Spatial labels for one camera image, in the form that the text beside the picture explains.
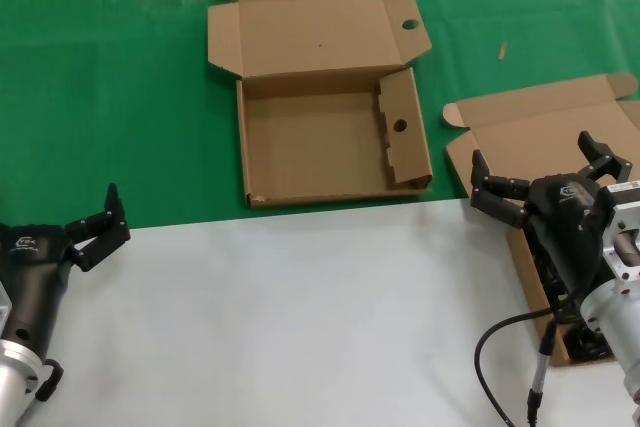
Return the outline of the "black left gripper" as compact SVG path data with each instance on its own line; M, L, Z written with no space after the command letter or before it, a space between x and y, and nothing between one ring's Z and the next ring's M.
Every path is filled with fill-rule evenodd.
M1 284L11 301L3 340L47 357L73 264L89 272L131 239L115 183L101 213L65 229L55 225L1 226Z

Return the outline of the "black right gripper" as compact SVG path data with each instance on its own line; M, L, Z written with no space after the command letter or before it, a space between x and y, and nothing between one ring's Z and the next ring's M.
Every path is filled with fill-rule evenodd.
M601 277L602 231L590 217L599 184L609 175L627 182L632 163L613 153L606 143L587 132L578 137L587 165L578 174L557 174L537 179L494 176L479 149L472 154L471 206L513 228L527 220L530 231L549 255L568 293L586 297ZM513 203L525 201L525 207Z

